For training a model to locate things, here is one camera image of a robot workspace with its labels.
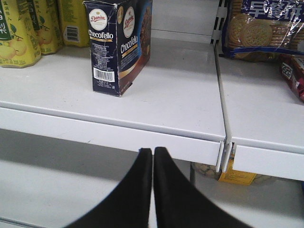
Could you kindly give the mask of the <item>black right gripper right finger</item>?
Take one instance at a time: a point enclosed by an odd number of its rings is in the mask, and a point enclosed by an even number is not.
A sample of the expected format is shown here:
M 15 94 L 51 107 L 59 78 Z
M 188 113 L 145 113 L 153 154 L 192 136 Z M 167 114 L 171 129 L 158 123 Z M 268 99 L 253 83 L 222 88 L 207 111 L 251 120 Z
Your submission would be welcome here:
M 154 197 L 160 228 L 238 228 L 240 221 L 203 196 L 164 147 L 154 150 Z

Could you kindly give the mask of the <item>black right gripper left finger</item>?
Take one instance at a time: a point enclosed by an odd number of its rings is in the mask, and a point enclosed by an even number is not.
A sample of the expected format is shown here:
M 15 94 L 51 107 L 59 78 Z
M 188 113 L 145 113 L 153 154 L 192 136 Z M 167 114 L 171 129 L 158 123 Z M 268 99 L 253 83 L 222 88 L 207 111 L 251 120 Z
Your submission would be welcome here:
M 115 189 L 68 228 L 147 228 L 152 191 L 152 151 L 141 148 Z

